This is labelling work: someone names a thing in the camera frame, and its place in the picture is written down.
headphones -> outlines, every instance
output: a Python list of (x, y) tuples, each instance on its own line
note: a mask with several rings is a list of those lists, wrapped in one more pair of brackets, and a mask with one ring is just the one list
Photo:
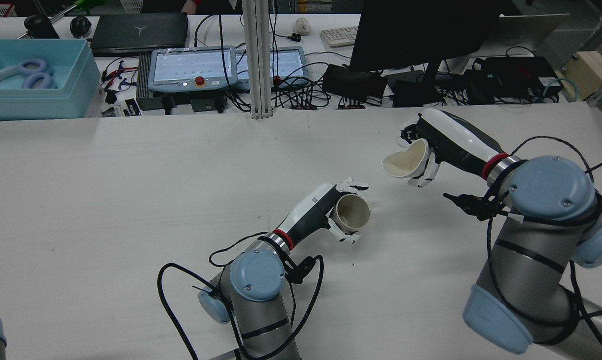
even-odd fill
[(8, 66), (0, 70), (0, 82), (12, 76), (23, 75), (26, 79), (22, 89), (51, 89), (54, 87), (50, 66), (43, 59), (25, 59), (16, 66)]

keyboard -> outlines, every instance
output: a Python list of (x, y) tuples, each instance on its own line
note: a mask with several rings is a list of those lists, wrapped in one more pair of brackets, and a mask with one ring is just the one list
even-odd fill
[(354, 45), (357, 31), (358, 26), (337, 27), (335, 29), (323, 30), (321, 32), (321, 38), (323, 38), (331, 48)]

light blue storage box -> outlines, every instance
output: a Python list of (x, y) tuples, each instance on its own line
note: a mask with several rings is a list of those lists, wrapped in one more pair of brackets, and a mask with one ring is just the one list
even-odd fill
[(84, 39), (0, 39), (0, 70), (25, 59), (45, 60), (54, 88), (21, 89), (24, 76), (0, 82), (0, 121), (83, 117), (100, 86), (100, 73)]

paper cup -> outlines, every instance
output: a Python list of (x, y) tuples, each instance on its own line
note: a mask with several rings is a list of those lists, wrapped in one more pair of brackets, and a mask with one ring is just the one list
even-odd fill
[(372, 210), (364, 198), (349, 193), (337, 201), (331, 218), (344, 233), (360, 230), (370, 220)]
[(414, 141), (405, 151), (389, 155), (383, 160), (383, 171), (395, 178), (414, 178), (425, 171), (429, 144), (423, 138)]

metal bracket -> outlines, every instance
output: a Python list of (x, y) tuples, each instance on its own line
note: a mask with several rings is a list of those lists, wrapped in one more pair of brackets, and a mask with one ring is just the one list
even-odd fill
[(244, 0), (245, 46), (247, 49), (248, 74), (252, 118), (272, 116), (272, 89), (269, 83), (269, 2), (268, 0)]

